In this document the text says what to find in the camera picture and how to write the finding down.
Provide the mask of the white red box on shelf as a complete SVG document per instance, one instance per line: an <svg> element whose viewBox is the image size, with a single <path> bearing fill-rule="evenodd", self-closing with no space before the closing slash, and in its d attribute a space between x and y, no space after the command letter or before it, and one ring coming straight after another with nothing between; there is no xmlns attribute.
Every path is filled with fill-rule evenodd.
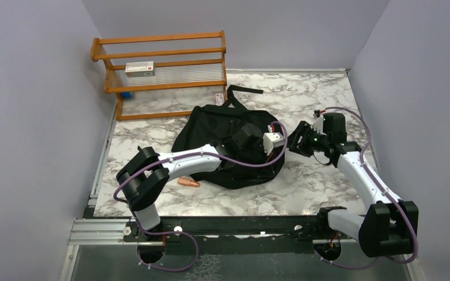
<svg viewBox="0 0 450 281"><path fill-rule="evenodd" d="M151 77L155 75L153 61L131 62L125 65L124 73L127 77Z"/></svg>

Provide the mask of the blue object under shelf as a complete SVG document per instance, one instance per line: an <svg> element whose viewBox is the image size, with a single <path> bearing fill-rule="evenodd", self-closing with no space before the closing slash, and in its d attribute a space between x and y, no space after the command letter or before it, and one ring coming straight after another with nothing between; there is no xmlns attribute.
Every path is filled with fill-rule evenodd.
<svg viewBox="0 0 450 281"><path fill-rule="evenodd" d="M130 92L122 92L121 96L125 99L130 99L132 98L132 94Z"/></svg>

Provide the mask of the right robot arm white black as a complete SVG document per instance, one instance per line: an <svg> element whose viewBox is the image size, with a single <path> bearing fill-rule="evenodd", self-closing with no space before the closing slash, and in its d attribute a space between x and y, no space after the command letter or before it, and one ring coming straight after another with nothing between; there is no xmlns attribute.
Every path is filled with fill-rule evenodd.
<svg viewBox="0 0 450 281"><path fill-rule="evenodd" d="M417 253L417 205L402 200L368 165L360 145L347 139L343 114L319 113L313 124L301 121L288 137L288 149L306 157L322 152L346 176L366 208L364 216L344 207L321 208L314 224L320 237L346 234L369 258Z"/></svg>

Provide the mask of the copper orange pen case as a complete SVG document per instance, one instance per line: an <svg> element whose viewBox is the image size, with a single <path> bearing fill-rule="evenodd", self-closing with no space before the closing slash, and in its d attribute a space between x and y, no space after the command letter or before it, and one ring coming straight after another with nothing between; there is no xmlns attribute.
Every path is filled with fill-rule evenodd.
<svg viewBox="0 0 450 281"><path fill-rule="evenodd" d="M178 184L181 186L188 186L188 187L200 187L200 183L198 181L194 181L192 179L184 177L178 178Z"/></svg>

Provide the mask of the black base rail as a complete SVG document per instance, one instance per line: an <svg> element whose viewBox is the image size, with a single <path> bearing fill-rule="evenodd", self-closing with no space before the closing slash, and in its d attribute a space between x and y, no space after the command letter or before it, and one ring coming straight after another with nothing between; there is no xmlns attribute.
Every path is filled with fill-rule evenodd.
<svg viewBox="0 0 450 281"><path fill-rule="evenodd" d="M126 223L122 233L124 242L167 255L312 254L314 245L338 241L334 230L319 223L315 215L165 216L149 235L138 230L134 220Z"/></svg>

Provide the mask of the small red white box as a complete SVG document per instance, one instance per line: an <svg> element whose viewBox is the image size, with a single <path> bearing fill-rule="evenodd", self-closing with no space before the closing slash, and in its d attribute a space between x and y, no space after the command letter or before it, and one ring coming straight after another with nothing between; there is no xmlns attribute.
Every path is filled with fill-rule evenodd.
<svg viewBox="0 0 450 281"><path fill-rule="evenodd" d="M221 106L224 104L225 99L224 99L224 95L222 93L218 93L215 95L215 100L216 100L216 105L217 106Z"/></svg>

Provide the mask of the wooden shelf rack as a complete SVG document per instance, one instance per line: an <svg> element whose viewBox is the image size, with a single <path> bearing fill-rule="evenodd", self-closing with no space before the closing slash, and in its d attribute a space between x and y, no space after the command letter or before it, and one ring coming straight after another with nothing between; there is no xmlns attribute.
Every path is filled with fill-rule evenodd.
<svg viewBox="0 0 450 281"><path fill-rule="evenodd" d="M179 50L152 50L143 52L111 53L107 45L141 44L172 42L181 40L220 39L216 47L198 47ZM225 32L184 33L174 35L155 35L140 37L122 37L100 39L94 38L90 58L93 62L102 61L105 65L104 91L116 96L114 117L117 121L136 121L181 117L190 115L190 110L143 113L125 115L123 106L125 98L122 92L144 92L180 90L186 88L221 87L225 102L227 101L226 74L227 44ZM153 61L155 75L151 77L127 77L125 65L131 62Z"/></svg>

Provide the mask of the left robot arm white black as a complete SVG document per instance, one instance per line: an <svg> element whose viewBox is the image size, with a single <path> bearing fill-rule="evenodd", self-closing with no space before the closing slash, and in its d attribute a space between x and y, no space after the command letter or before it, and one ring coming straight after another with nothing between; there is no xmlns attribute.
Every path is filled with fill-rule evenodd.
<svg viewBox="0 0 450 281"><path fill-rule="evenodd" d="M266 129L245 124L234 133L180 152L157 153L153 147L137 154L117 173L114 199L126 203L146 240L161 232L156 200L166 184L190 176L226 189L240 189L272 180L284 162L287 132L274 121Z"/></svg>

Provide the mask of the black student backpack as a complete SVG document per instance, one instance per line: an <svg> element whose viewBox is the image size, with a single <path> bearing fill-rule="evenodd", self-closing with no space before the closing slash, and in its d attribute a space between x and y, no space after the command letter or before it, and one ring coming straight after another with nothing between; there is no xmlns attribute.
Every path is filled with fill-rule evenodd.
<svg viewBox="0 0 450 281"><path fill-rule="evenodd" d="M233 94L234 91L262 94L262 90L231 85L227 88L227 101L221 105L196 106L187 122L176 137L172 152L182 152L203 145L215 146L219 154L239 162L264 164L271 160L275 163L262 168L250 168L223 161L213 172L193 173L196 181L208 181L230 190L264 184L273 180L281 171L285 156L282 148L273 150L272 155L260 157L241 157L236 152L234 136L252 133L259 135L268 131L268 126L277 119L267 111L246 108Z"/></svg>

